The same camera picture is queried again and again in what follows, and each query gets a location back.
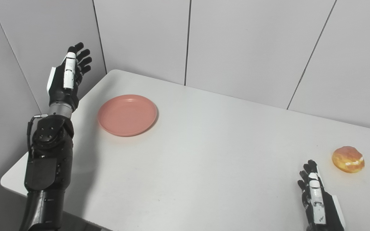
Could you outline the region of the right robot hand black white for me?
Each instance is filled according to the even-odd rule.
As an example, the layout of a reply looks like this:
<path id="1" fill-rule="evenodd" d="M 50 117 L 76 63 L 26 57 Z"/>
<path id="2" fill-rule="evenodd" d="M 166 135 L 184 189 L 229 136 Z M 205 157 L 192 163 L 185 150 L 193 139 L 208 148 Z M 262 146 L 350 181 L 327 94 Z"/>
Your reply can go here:
<path id="1" fill-rule="evenodd" d="M 338 198 L 325 190 L 318 165 L 308 160 L 297 181 L 302 190 L 302 204 L 307 217 L 307 231 L 344 231 L 345 218 Z"/>

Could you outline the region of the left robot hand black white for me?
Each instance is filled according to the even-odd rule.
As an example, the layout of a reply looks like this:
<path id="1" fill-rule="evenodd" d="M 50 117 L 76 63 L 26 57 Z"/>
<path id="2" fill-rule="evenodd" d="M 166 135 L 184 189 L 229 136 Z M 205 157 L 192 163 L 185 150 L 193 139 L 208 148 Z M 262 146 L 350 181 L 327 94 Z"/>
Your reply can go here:
<path id="1" fill-rule="evenodd" d="M 49 105 L 65 103 L 72 111 L 78 108 L 78 88 L 84 74 L 91 70 L 92 58 L 89 49 L 84 48 L 84 43 L 79 42 L 70 46 L 62 63 L 52 67 L 47 83 Z"/>

